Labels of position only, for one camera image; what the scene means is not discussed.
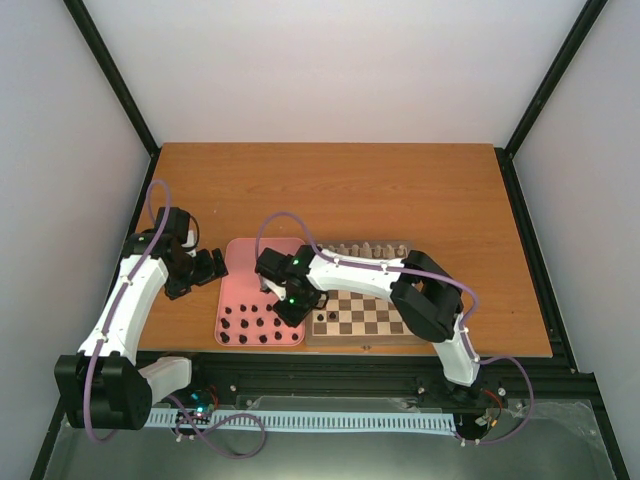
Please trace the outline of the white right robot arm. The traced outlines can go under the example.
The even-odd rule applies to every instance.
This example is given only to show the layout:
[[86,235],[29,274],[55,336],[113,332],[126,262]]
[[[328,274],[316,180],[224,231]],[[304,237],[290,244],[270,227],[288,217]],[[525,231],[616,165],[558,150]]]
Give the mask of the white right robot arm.
[[409,331],[430,342],[446,380],[464,387],[477,379],[480,360],[471,346],[462,293],[428,255],[367,259],[303,245],[294,254],[264,249],[256,259],[261,289],[277,297],[273,310],[288,326],[301,324],[330,291],[369,295],[395,306]]

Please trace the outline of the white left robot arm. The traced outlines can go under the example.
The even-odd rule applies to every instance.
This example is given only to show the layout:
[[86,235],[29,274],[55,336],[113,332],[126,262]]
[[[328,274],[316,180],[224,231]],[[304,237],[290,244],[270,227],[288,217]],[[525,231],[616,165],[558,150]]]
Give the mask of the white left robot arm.
[[159,294],[176,300],[227,273],[220,249],[184,248],[175,234],[131,235],[95,327],[77,353],[60,356],[54,367],[70,425],[91,437],[99,429],[139,430],[152,407],[174,392],[186,402],[201,400],[208,378],[189,358],[164,356],[137,368],[139,341]]

